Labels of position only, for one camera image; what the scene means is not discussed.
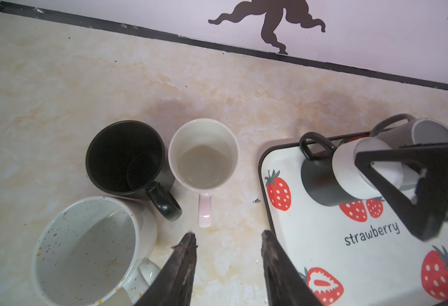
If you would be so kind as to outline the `small white mug back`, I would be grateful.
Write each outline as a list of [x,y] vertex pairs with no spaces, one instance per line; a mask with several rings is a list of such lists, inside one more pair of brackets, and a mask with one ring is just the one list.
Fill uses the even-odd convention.
[[382,196],[356,167],[355,158],[360,152],[390,150],[384,141],[366,137],[335,145],[319,133],[307,132],[299,148],[306,158],[301,167],[303,187],[315,202],[333,207]]

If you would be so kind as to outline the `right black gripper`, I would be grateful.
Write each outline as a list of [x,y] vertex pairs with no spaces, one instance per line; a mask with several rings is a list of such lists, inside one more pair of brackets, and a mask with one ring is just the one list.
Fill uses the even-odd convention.
[[[400,187],[375,169],[382,162],[401,164],[407,177]],[[360,152],[355,165],[414,237],[431,240],[448,223],[448,144]]]

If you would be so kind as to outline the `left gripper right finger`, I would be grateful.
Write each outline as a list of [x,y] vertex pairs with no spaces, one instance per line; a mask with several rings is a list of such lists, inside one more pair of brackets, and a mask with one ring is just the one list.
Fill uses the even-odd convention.
[[274,233],[262,233],[262,259],[269,305],[321,305],[307,287]]

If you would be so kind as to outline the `cream mug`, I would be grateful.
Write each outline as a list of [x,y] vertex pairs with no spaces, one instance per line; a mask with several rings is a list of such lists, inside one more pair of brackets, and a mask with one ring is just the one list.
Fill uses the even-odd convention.
[[92,196],[60,212],[35,246],[33,285],[48,305],[102,305],[119,290],[132,304],[154,283],[152,211],[133,200]]

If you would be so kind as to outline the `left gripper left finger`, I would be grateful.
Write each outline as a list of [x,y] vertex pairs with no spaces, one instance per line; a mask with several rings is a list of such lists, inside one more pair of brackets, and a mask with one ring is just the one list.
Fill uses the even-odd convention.
[[186,233],[154,283],[136,300],[136,305],[190,305],[197,264],[197,240]]

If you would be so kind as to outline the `pink upside-down mug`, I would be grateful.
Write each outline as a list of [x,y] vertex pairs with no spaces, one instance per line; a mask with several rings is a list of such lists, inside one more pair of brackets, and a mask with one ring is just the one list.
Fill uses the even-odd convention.
[[214,119],[195,119],[180,127],[169,145],[169,165],[177,181],[198,193],[198,225],[212,224],[212,195],[231,180],[240,148],[231,129]]

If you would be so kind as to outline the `black mug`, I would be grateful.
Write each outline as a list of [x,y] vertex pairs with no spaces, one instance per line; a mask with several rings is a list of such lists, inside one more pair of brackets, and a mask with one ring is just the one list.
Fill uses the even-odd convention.
[[176,178],[167,148],[148,124],[121,121],[105,127],[91,141],[85,165],[88,177],[100,190],[150,200],[169,221],[181,217],[182,208],[170,193]]

